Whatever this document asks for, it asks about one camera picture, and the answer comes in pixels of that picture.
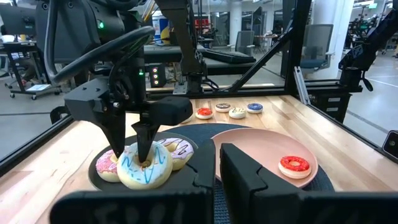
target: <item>white frosted donut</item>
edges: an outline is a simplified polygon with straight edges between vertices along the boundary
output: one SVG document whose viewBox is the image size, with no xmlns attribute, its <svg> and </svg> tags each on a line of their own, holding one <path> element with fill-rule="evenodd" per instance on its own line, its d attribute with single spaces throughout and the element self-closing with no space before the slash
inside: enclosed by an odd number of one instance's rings
<svg viewBox="0 0 398 224">
<path fill-rule="evenodd" d="M 138 159 L 138 145 L 132 144 L 119 157 L 118 176 L 128 188 L 134 190 L 154 189 L 170 177 L 173 161 L 169 151 L 162 144 L 153 142 L 147 160 Z"/>
<path fill-rule="evenodd" d="M 230 109 L 228 114 L 234 119 L 242 119 L 246 116 L 246 110 L 243 108 L 233 108 Z"/>
<path fill-rule="evenodd" d="M 262 109 L 263 109 L 263 107 L 259 103 L 250 103 L 250 104 L 248 104 L 248 108 L 247 108 L 249 113 L 261 113 Z"/>
<path fill-rule="evenodd" d="M 191 120 L 192 120 L 192 115 L 189 118 L 187 118 L 185 121 L 182 121 L 181 123 L 185 124 L 185 123 L 190 122 Z"/>
<path fill-rule="evenodd" d="M 209 108 L 200 108 L 196 113 L 195 116 L 199 119 L 210 119 L 213 117 L 213 112 Z"/>
<path fill-rule="evenodd" d="M 181 169 L 193 155 L 192 145 L 179 138 L 168 138 L 158 141 L 164 145 L 173 158 L 173 170 Z"/>
<path fill-rule="evenodd" d="M 305 159 L 297 156 L 285 156 L 278 163 L 278 168 L 287 177 L 303 179 L 311 173 L 311 166 Z"/>
<path fill-rule="evenodd" d="M 118 172 L 116 170 L 118 158 L 112 149 L 106 151 L 95 164 L 95 168 L 99 177 L 108 182 L 120 182 Z"/>
<path fill-rule="evenodd" d="M 231 105 L 229 103 L 218 103 L 216 105 L 216 111 L 220 113 L 227 113 L 231 109 Z"/>
</svg>

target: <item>metal frame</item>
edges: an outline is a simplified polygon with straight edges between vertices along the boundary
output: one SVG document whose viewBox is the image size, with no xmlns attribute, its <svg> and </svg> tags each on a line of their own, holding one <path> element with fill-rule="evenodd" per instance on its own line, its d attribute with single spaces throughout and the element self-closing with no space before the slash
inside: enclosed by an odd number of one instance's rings
<svg viewBox="0 0 398 224">
<path fill-rule="evenodd" d="M 282 67 L 285 67 L 285 85 L 284 86 L 271 86 L 271 87 L 246 87 L 243 86 L 245 82 L 241 82 L 238 85 L 238 89 L 236 91 L 218 91 L 211 92 L 211 90 L 205 90 L 204 94 L 190 94 L 185 95 L 189 98 L 223 98 L 223 97 L 242 97 L 242 96 L 267 96 L 267 95 L 292 95 L 298 96 L 297 86 L 294 78 L 294 67 L 300 66 L 300 58 L 304 37 L 305 25 L 307 23 L 307 15 L 310 9 L 311 0 L 296 0 L 295 11 L 300 12 L 294 14 L 293 26 L 295 29 L 289 34 L 293 35 L 295 38 L 290 40 L 289 46 L 287 46 L 289 50 L 289 54 L 287 56 L 287 61 L 282 61 Z M 275 52 L 277 47 L 271 49 L 271 52 Z M 260 69 L 262 67 L 259 66 L 261 63 L 266 62 L 266 58 L 269 55 L 265 55 L 260 62 L 257 62 L 257 67 Z M 359 86 L 355 89 L 347 89 L 345 87 L 339 86 L 335 83 L 337 80 L 317 80 L 314 82 L 329 82 L 326 84 L 311 84 L 311 82 L 307 82 L 306 87 L 308 94 L 317 94 L 317 93 L 347 93 L 347 92 L 361 92 L 362 87 Z M 159 98 L 163 98 L 167 95 L 172 94 L 172 90 L 156 90 L 156 91 L 147 91 L 147 96 L 151 100 L 156 100 Z M 339 126 L 341 129 L 347 131 L 363 143 L 367 144 L 369 147 L 375 149 L 377 152 L 380 152 L 384 155 L 381 148 L 375 145 L 373 142 L 367 140 L 362 137 L 360 134 L 356 133 L 352 129 L 346 127 L 341 124 L 337 120 L 331 118 L 326 113 L 320 111 L 318 108 L 313 105 L 307 105 L 317 113 L 324 116 L 326 119 Z M 16 149 L 14 152 L 10 153 L 8 156 L 0 160 L 0 176 L 4 175 L 6 172 L 10 171 L 13 167 L 15 167 L 18 163 L 23 161 L 26 157 L 31 155 L 33 152 L 38 150 L 41 146 L 43 146 L 46 142 L 55 137 L 59 132 L 67 128 L 70 124 L 72 124 L 73 118 L 71 116 L 67 116 L 62 120 L 55 123 L 50 129 L 46 132 L 38 135 L 36 138 L 33 138 L 29 142 L 25 143 L 20 148 Z"/>
</svg>

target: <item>small donut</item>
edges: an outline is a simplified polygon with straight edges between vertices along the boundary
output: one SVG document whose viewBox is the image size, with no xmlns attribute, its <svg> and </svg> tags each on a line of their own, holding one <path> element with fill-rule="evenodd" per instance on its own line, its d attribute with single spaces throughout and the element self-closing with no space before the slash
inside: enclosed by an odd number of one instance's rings
<svg viewBox="0 0 398 224">
<path fill-rule="evenodd" d="M 195 116 L 199 119 L 210 119 L 213 117 L 213 112 L 210 108 L 200 108 Z"/>
<path fill-rule="evenodd" d="M 113 150 L 106 151 L 95 164 L 95 168 L 99 177 L 108 182 L 120 182 L 118 172 L 116 170 L 116 164 L 118 158 L 114 154 Z"/>
<path fill-rule="evenodd" d="M 308 161 L 297 156 L 285 156 L 279 164 L 279 170 L 292 179 L 306 178 L 311 173 L 311 167 Z"/>
<path fill-rule="evenodd" d="M 182 121 L 181 123 L 185 124 L 185 123 L 190 122 L 191 120 L 192 120 L 192 115 L 189 118 L 187 118 L 185 121 Z"/>
<path fill-rule="evenodd" d="M 230 109 L 228 114 L 234 119 L 242 119 L 246 116 L 246 110 L 243 108 L 233 108 Z"/>
<path fill-rule="evenodd" d="M 248 112 L 249 113 L 261 113 L 262 109 L 263 109 L 263 107 L 259 103 L 250 103 L 250 104 L 248 104 Z"/>
<path fill-rule="evenodd" d="M 216 111 L 220 113 L 227 113 L 231 109 L 231 105 L 229 103 L 218 103 L 216 105 Z"/>
<path fill-rule="evenodd" d="M 147 160 L 138 159 L 138 145 L 132 144 L 119 157 L 118 176 L 128 188 L 134 190 L 154 189 L 166 182 L 173 169 L 169 151 L 159 142 L 153 142 Z"/>
<path fill-rule="evenodd" d="M 192 145 L 184 139 L 168 138 L 158 142 L 169 150 L 173 158 L 173 171 L 181 169 L 193 155 Z"/>
</svg>

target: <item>wooden tabletop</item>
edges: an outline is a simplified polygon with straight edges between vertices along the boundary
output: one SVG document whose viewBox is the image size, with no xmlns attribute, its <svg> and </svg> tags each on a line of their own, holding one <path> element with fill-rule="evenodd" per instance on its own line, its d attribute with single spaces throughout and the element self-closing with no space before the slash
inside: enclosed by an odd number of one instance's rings
<svg viewBox="0 0 398 224">
<path fill-rule="evenodd" d="M 308 147 L 336 190 L 398 190 L 397 164 L 291 96 L 192 100 L 194 111 L 213 108 L 220 102 L 236 107 L 258 102 L 264 111 L 248 114 L 242 120 L 215 113 L 210 120 L 194 118 L 186 125 L 232 123 L 277 131 Z M 138 119 L 136 114 L 127 115 L 126 137 L 135 134 L 130 125 Z M 169 128 L 162 126 L 159 131 Z M 71 124 L 0 178 L 0 222 L 48 223 L 49 211 L 57 199 L 77 190 L 95 190 L 88 180 L 88 166 L 108 145 L 95 125 L 82 121 Z"/>
</svg>

